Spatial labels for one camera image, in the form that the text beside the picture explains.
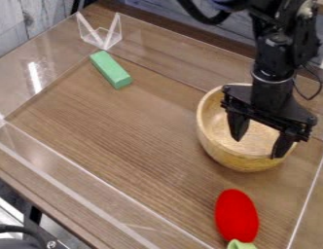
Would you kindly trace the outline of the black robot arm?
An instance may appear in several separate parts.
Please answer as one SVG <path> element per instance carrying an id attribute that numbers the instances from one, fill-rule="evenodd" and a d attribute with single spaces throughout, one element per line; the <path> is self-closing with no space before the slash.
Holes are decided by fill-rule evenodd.
<path id="1" fill-rule="evenodd" d="M 295 95 L 297 71 L 319 54 L 316 0 L 248 0 L 256 57 L 253 83 L 222 87 L 230 135 L 241 140 L 252 121 L 280 131 L 270 157 L 281 158 L 295 143 L 309 138 L 316 116 Z"/>

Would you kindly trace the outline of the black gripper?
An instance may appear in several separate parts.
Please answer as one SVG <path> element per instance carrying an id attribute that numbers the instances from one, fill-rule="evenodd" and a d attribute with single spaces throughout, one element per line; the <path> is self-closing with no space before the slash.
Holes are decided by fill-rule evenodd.
<path id="1" fill-rule="evenodd" d="M 222 87 L 221 107 L 226 112 L 230 135 L 240 142 L 250 121 L 280 131 L 270 157 L 280 159 L 293 144 L 308 141 L 316 116 L 300 105 L 293 96 L 293 85 L 230 84 Z"/>

